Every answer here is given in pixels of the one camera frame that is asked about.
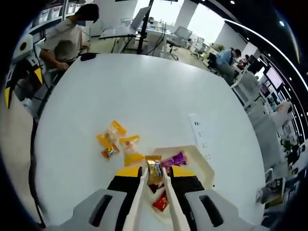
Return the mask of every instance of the blue shirt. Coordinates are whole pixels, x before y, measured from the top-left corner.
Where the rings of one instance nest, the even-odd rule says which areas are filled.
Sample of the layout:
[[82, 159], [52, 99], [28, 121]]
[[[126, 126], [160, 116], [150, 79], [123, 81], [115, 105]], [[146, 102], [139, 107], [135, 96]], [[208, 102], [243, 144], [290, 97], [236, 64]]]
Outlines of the blue shirt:
[[220, 52], [216, 55], [216, 63], [218, 65], [221, 65], [221, 64], [232, 65], [234, 62], [235, 62], [235, 59], [232, 56], [231, 49], [230, 50], [224, 50], [224, 51], [222, 51], [222, 52]]

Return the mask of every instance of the laptop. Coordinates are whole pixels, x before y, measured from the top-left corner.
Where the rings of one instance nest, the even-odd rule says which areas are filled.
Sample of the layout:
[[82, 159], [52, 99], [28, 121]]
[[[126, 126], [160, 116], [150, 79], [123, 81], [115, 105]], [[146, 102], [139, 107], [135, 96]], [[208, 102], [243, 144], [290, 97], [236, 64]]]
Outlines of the laptop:
[[140, 26], [141, 22], [143, 21], [144, 16], [149, 11], [149, 9], [150, 9], [150, 6], [141, 8], [129, 26], [116, 27], [116, 28], [104, 30], [100, 36], [100, 39], [135, 36], [138, 30], [138, 27]]

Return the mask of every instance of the candy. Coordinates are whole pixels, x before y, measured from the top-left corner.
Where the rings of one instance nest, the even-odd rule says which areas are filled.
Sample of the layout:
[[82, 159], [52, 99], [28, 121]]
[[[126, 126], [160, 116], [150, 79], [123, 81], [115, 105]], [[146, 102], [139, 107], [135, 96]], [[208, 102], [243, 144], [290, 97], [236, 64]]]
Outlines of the candy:
[[120, 144], [124, 147], [124, 166], [130, 166], [144, 159], [144, 156], [137, 151], [136, 142], [139, 136], [119, 139]]
[[163, 212], [168, 204], [169, 202], [167, 199], [167, 193], [164, 191], [163, 194], [161, 194], [161, 196], [157, 199], [157, 201], [152, 204], [152, 206]]
[[166, 172], [169, 173], [169, 168], [171, 165], [186, 165], [187, 158], [184, 155], [183, 152], [180, 152], [179, 154], [167, 159], [167, 160], [163, 160], [162, 161], [162, 167], [164, 167], [166, 169]]
[[149, 169], [148, 184], [159, 183], [163, 179], [163, 169], [160, 155], [146, 155], [145, 162]]
[[155, 193], [158, 189], [164, 187], [164, 183], [163, 181], [159, 182], [159, 183], [155, 183], [155, 184], [150, 184], [149, 188], [152, 190], [153, 193]]
[[111, 148], [106, 148], [104, 151], [102, 151], [103, 157], [109, 160], [109, 158], [113, 155], [119, 152], [119, 149], [115, 144], [111, 146]]
[[124, 136], [125, 134], [126, 130], [114, 120], [109, 128], [106, 129], [105, 133], [98, 134], [96, 138], [102, 146], [111, 149], [117, 138]]

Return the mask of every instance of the black hair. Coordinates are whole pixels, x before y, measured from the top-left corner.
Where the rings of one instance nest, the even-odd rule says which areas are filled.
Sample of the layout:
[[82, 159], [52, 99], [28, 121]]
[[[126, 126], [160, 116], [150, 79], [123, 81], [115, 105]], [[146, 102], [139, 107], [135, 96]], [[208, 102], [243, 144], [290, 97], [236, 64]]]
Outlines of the black hair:
[[242, 56], [242, 52], [239, 49], [235, 49], [234, 52], [238, 57]]
[[94, 23], [100, 17], [98, 5], [96, 4], [85, 4], [81, 6], [75, 15], [79, 16], [78, 20], [94, 21]]
[[288, 112], [287, 113], [290, 113], [292, 111], [292, 106], [289, 107], [288, 109]]

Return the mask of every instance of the orange candy wrapper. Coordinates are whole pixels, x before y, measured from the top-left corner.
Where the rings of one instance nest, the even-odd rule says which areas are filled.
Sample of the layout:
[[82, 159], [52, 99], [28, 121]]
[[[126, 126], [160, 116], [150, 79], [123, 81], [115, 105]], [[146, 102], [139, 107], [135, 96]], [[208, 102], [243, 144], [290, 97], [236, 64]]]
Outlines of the orange candy wrapper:
[[112, 121], [109, 128], [106, 129], [105, 133], [98, 134], [96, 138], [99, 143], [106, 149], [112, 149], [112, 145], [115, 141], [126, 134], [126, 130], [115, 120]]
[[120, 144], [124, 147], [124, 166], [133, 165], [144, 159], [144, 156], [136, 149], [136, 142], [139, 139], [138, 135], [119, 139]]

